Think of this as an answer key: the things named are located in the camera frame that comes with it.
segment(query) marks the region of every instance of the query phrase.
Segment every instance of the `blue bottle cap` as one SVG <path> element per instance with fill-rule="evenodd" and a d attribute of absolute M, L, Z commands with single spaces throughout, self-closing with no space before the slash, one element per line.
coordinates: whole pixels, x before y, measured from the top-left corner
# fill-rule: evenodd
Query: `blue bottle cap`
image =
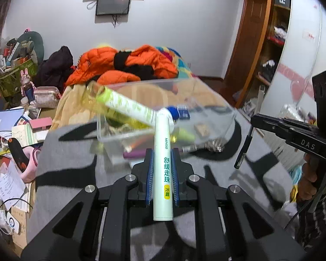
<path fill-rule="evenodd" d="M 171 116 L 173 117 L 174 121 L 176 121 L 179 118 L 179 111 L 178 109 L 176 109 L 176 107 L 169 106 L 166 109 L 171 113 Z"/>

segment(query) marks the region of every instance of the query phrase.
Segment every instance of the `rabbit figurine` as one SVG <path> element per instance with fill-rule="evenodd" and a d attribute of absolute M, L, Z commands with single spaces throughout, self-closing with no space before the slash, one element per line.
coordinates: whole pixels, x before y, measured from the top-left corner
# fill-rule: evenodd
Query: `rabbit figurine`
<path fill-rule="evenodd" d="M 20 71 L 20 83 L 21 83 L 21 88 L 20 92 L 22 96 L 28 97 L 29 103 L 31 101 L 34 101 L 34 90 L 36 89 L 35 85 L 30 81 L 30 76 L 28 73 L 28 69 L 25 69 L 24 71 Z"/>

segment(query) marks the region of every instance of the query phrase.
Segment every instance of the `clothes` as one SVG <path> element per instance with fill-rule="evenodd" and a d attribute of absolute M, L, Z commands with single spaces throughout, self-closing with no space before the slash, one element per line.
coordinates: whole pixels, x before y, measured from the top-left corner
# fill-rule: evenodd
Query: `clothes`
<path fill-rule="evenodd" d="M 276 37 L 280 38 L 281 40 L 286 40 L 286 37 L 288 35 L 288 33 L 285 30 L 276 26 L 274 27 L 274 34 Z"/>
<path fill-rule="evenodd" d="M 118 83 L 119 79 L 137 79 L 133 75 L 126 76 L 126 72 L 114 71 L 116 70 L 114 59 L 117 53 L 117 50 L 111 47 L 96 48 L 84 53 L 80 57 L 77 70 L 68 78 L 66 85 L 84 84 L 92 77 L 102 75 L 105 72 L 107 74 L 102 77 L 102 83 L 106 84 Z M 159 50 L 149 45 L 143 45 L 132 51 L 126 59 L 125 65 L 127 67 L 133 65 L 151 66 L 154 76 L 159 79 L 174 78 L 178 75 L 176 66 Z"/>
<path fill-rule="evenodd" d="M 42 62 L 33 80 L 35 86 L 55 86 L 60 93 L 63 93 L 64 83 L 74 71 L 71 68 L 73 64 L 74 60 L 69 48 L 62 46 L 48 60 Z"/>
<path fill-rule="evenodd" d="M 297 210 L 305 203 L 306 201 L 297 202 Z M 305 250 L 314 246 L 326 228 L 326 195 L 320 199 L 314 213 L 309 213 L 308 209 L 309 207 L 299 214 L 299 228 L 295 237 Z"/>
<path fill-rule="evenodd" d="M 153 67 L 150 65 L 131 65 L 126 66 L 127 61 L 131 52 L 118 52 L 114 57 L 114 67 L 116 70 L 120 70 L 126 73 L 131 73 L 140 78 L 140 80 L 153 80 L 157 79 L 154 75 Z"/>
<path fill-rule="evenodd" d="M 274 60 L 269 60 L 266 63 L 264 63 L 261 67 L 263 78 L 271 82 L 277 67 L 278 67 L 278 63 L 275 62 Z"/>

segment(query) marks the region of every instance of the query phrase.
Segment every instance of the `book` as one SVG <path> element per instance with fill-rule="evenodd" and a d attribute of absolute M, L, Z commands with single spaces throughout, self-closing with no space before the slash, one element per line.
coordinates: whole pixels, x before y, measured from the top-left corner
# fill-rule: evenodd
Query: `book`
<path fill-rule="evenodd" d="M 12 137 L 16 138 L 22 147 L 37 143 L 37 139 L 29 124 L 12 127 Z"/>
<path fill-rule="evenodd" d="M 18 119 L 23 116 L 24 108 L 0 111 L 0 132 L 9 131 L 15 126 Z"/>

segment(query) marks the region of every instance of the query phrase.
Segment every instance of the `notebook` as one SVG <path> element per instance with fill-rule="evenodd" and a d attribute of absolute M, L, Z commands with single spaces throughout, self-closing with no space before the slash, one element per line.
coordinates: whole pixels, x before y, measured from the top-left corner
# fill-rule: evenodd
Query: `notebook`
<path fill-rule="evenodd" d="M 15 126 L 18 119 L 23 116 L 24 108 L 0 111 L 0 132 L 9 131 Z"/>

